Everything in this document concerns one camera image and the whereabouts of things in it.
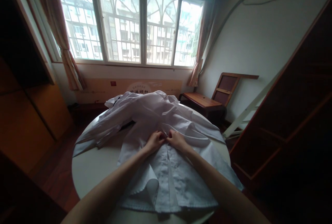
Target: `chair backrest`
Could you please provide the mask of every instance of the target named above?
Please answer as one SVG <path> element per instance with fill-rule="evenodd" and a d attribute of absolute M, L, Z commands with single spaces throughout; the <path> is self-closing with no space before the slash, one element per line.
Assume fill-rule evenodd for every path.
<path fill-rule="evenodd" d="M 258 79 L 259 75 L 221 73 L 219 81 L 215 86 L 212 99 L 227 106 L 240 78 Z"/>

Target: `hand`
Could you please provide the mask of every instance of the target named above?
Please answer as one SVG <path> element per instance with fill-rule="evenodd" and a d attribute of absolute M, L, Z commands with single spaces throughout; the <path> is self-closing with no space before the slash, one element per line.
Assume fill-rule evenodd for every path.
<path fill-rule="evenodd" d="M 162 132 L 155 131 L 150 135 L 148 141 L 146 142 L 142 150 L 145 150 L 148 153 L 148 155 L 150 155 L 155 151 L 157 151 L 160 148 L 160 146 L 163 145 L 164 142 L 165 142 L 164 134 Z"/>
<path fill-rule="evenodd" d="M 170 130 L 168 134 L 168 138 L 166 140 L 177 150 L 185 153 L 188 149 L 191 148 L 190 145 L 187 144 L 183 135 L 177 131 Z"/>

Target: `glass pane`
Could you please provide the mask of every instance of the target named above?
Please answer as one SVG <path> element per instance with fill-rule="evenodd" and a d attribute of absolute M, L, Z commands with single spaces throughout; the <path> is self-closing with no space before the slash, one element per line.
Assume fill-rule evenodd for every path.
<path fill-rule="evenodd" d="M 140 63 L 139 0 L 100 0 L 109 61 Z"/>
<path fill-rule="evenodd" d="M 102 60 L 92 0 L 61 0 L 74 58 Z"/>
<path fill-rule="evenodd" d="M 147 0 L 147 64 L 172 64 L 178 0 Z"/>
<path fill-rule="evenodd" d="M 193 66 L 196 61 L 203 1 L 182 0 L 174 65 Z"/>

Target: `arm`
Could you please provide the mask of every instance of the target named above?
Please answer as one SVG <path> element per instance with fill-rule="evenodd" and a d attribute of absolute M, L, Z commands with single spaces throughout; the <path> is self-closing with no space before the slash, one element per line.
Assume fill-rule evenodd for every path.
<path fill-rule="evenodd" d="M 62 223 L 96 223 L 106 219 L 143 161 L 163 144 L 161 138 L 161 132 L 152 133 L 146 145 L 84 196 Z"/>
<path fill-rule="evenodd" d="M 187 144 L 181 133 L 171 130 L 166 140 L 190 160 L 217 202 L 237 223 L 270 223 L 241 191 Z"/>

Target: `forearm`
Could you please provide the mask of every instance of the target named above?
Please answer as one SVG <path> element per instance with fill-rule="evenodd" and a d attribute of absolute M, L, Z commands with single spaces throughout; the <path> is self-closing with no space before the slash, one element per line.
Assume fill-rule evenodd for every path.
<path fill-rule="evenodd" d="M 96 223 L 98 219 L 102 221 L 107 218 L 134 173 L 148 156 L 149 153 L 141 149 L 123 163 L 84 196 L 62 223 Z"/>
<path fill-rule="evenodd" d="M 196 151 L 188 147 L 183 153 L 203 178 L 220 206 L 238 223 L 269 223 L 267 218 L 241 191 L 205 161 Z"/>

